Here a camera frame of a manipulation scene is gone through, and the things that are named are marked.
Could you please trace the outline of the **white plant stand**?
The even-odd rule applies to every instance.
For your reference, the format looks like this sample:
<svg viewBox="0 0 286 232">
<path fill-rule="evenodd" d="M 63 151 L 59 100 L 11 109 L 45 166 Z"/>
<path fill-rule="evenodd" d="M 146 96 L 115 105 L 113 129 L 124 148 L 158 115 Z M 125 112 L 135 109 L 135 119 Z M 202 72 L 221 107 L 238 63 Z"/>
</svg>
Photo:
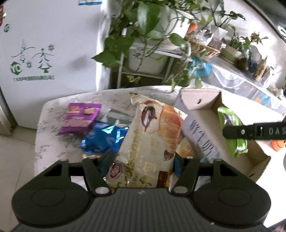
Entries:
<svg viewBox="0 0 286 232">
<path fill-rule="evenodd" d="M 191 44 L 176 33 L 167 34 L 165 38 L 135 39 L 126 53 L 120 53 L 116 87 L 120 88 L 122 75 L 159 79 L 162 84 L 180 74 L 170 75 L 175 59 L 183 63 L 191 60 Z"/>
</svg>

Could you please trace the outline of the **floral tablecloth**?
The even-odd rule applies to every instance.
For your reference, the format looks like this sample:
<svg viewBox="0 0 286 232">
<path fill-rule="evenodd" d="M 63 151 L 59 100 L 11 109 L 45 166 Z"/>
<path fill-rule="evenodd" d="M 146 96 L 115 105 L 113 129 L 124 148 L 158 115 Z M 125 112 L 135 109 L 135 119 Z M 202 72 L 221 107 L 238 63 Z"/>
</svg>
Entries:
<svg viewBox="0 0 286 232">
<path fill-rule="evenodd" d="M 130 93 L 145 95 L 168 105 L 174 105 L 180 87 L 174 91 L 168 85 L 109 89 L 51 100 L 44 104 L 35 140 L 34 174 L 38 175 L 58 160 L 80 162 L 83 150 L 81 136 L 91 126 L 91 117 L 107 122 L 110 110 L 134 116 Z"/>
</svg>

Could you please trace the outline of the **purple snack bag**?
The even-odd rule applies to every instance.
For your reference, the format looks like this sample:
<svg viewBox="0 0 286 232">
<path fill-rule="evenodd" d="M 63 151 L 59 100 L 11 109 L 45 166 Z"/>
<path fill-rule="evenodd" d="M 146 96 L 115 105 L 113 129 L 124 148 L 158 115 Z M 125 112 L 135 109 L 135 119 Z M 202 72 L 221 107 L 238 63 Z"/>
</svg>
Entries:
<svg viewBox="0 0 286 232">
<path fill-rule="evenodd" d="M 57 135 L 86 136 L 92 129 L 93 121 L 99 116 L 101 109 L 102 104 L 70 103 L 67 116 Z"/>
</svg>

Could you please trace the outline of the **wicker basket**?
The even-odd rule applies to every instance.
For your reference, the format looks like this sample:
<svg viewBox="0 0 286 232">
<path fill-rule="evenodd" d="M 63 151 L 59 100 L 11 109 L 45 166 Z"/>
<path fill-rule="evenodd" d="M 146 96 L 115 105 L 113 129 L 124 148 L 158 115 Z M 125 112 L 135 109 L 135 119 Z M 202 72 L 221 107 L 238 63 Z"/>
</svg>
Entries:
<svg viewBox="0 0 286 232">
<path fill-rule="evenodd" d="M 201 58 L 211 59 L 212 57 L 220 53 L 219 50 L 211 46 L 207 46 L 202 43 L 199 43 L 195 39 L 189 40 L 189 43 L 191 45 L 191 52 Z"/>
</svg>

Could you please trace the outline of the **brown teapot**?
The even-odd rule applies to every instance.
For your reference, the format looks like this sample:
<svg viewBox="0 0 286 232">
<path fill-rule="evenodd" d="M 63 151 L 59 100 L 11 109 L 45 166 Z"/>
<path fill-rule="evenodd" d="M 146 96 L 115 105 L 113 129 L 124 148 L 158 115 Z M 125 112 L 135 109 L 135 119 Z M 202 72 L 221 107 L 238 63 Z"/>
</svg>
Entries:
<svg viewBox="0 0 286 232">
<path fill-rule="evenodd" d="M 235 67 L 242 72 L 247 72 L 249 70 L 248 59 L 243 57 L 235 61 Z"/>
</svg>

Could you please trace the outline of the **pothos plant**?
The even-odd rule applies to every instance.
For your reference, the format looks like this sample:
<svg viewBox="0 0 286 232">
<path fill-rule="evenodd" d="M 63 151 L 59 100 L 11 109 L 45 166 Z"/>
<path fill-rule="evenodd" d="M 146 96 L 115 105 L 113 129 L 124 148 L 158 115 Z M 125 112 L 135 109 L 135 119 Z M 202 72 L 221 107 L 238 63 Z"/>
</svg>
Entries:
<svg viewBox="0 0 286 232">
<path fill-rule="evenodd" d="M 121 1 L 120 3 L 121 10 L 112 16 L 103 51 L 92 58 L 106 68 L 119 67 L 120 53 L 126 53 L 135 39 L 166 37 L 167 33 L 159 26 L 163 6 L 187 12 L 194 17 L 191 24 L 202 27 L 214 22 L 216 26 L 225 29 L 230 21 L 245 19 L 238 12 L 226 12 L 223 1 Z M 187 34 L 191 33 L 191 24 Z M 169 79 L 165 84 L 172 87 L 188 86 L 193 78 L 189 73 L 188 63 L 180 61 L 178 73 L 179 76 Z"/>
</svg>

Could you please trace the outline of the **croissant snack bag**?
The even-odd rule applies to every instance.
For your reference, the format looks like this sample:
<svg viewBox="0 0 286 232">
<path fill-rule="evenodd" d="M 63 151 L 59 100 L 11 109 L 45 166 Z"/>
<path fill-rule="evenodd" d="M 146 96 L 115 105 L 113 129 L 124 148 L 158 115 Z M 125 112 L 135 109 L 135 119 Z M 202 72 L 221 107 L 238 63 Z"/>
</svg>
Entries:
<svg viewBox="0 0 286 232">
<path fill-rule="evenodd" d="M 166 188 L 181 135 L 183 111 L 131 93 L 135 117 L 106 175 L 112 188 Z"/>
</svg>

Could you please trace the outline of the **orange smiley cup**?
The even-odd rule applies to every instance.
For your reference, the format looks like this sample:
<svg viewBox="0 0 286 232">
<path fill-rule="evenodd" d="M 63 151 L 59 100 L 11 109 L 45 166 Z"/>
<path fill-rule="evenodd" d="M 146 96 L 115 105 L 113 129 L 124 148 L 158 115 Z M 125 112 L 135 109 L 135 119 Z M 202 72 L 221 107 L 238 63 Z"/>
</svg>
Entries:
<svg viewBox="0 0 286 232">
<path fill-rule="evenodd" d="M 285 147 L 286 140 L 272 140 L 271 145 L 274 151 L 278 152 Z"/>
</svg>

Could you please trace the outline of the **small green potted plant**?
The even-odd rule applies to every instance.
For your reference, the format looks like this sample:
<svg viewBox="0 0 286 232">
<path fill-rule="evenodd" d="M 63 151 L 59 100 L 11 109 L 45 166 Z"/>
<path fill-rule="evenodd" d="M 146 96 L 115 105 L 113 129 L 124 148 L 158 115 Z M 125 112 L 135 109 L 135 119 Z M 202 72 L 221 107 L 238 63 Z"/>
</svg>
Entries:
<svg viewBox="0 0 286 232">
<path fill-rule="evenodd" d="M 234 35 L 230 43 L 221 51 L 220 56 L 232 63 L 241 58 L 249 59 L 252 56 L 252 44 L 263 44 L 263 40 L 268 39 L 267 36 L 261 38 L 259 33 L 253 32 L 250 37 Z"/>
</svg>

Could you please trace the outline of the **cardboard box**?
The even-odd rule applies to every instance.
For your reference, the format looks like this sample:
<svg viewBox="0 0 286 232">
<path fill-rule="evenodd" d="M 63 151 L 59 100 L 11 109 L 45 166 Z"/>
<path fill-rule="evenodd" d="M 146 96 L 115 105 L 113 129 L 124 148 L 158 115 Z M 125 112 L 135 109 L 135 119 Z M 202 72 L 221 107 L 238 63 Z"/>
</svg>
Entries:
<svg viewBox="0 0 286 232">
<path fill-rule="evenodd" d="M 217 89 L 183 88 L 175 107 L 188 116 L 182 132 L 195 153 L 208 162 L 220 158 L 251 180 L 257 181 L 267 168 L 272 148 L 266 141 L 255 141 L 256 123 L 280 122 L 283 116 L 245 97 Z M 234 156 L 241 130 L 231 121 L 234 116 L 220 113 L 226 108 L 238 116 L 246 134 L 247 152 Z"/>
</svg>

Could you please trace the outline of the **green snack bag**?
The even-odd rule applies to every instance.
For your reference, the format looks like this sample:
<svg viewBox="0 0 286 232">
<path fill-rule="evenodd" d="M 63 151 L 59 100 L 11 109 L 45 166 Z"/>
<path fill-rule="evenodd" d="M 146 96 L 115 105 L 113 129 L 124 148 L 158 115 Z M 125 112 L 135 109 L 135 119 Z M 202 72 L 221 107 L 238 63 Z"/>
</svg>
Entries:
<svg viewBox="0 0 286 232">
<path fill-rule="evenodd" d="M 239 136 L 239 126 L 242 126 L 239 117 L 224 106 L 220 106 L 217 112 L 230 156 L 237 158 L 240 154 L 247 153 L 248 142 Z"/>
</svg>

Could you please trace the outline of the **white plant pot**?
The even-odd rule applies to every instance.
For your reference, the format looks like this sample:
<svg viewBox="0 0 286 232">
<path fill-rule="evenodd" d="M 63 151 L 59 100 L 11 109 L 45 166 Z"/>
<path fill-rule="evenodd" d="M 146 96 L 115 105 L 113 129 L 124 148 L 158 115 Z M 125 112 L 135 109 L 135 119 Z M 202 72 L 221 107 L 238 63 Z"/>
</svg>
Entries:
<svg viewBox="0 0 286 232">
<path fill-rule="evenodd" d="M 161 7 L 159 26 L 161 26 L 167 34 L 176 33 L 184 39 L 193 19 L 194 17 L 187 12 L 163 6 Z"/>
</svg>

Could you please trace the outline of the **white refrigerator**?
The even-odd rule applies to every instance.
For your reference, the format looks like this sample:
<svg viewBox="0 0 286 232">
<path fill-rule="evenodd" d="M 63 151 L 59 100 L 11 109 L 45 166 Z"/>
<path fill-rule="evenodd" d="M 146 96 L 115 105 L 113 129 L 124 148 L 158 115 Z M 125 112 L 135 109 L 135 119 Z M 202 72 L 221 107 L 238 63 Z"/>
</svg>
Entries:
<svg viewBox="0 0 286 232">
<path fill-rule="evenodd" d="M 36 128 L 43 105 L 107 89 L 94 61 L 110 26 L 108 1 L 4 1 L 1 90 L 21 127 Z"/>
</svg>

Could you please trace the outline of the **blue foil snack bag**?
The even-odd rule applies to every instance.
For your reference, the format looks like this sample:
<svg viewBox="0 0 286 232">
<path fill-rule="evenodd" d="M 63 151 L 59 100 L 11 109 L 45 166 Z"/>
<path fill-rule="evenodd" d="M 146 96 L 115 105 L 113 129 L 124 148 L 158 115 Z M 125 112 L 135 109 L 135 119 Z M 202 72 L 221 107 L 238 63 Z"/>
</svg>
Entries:
<svg viewBox="0 0 286 232">
<path fill-rule="evenodd" d="M 93 128 L 84 137 L 80 146 L 88 154 L 104 154 L 109 149 L 117 153 L 129 127 L 118 127 L 101 121 L 94 121 Z"/>
</svg>

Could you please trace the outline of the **silver foil snack bag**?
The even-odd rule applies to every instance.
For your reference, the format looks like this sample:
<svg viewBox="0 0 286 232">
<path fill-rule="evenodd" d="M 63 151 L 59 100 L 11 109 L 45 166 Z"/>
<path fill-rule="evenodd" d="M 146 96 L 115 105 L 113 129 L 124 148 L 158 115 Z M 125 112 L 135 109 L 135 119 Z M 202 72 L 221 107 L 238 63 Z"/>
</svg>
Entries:
<svg viewBox="0 0 286 232">
<path fill-rule="evenodd" d="M 103 122 L 118 127 L 129 126 L 133 121 L 133 116 L 120 112 L 115 109 L 109 109 L 102 118 Z"/>
</svg>

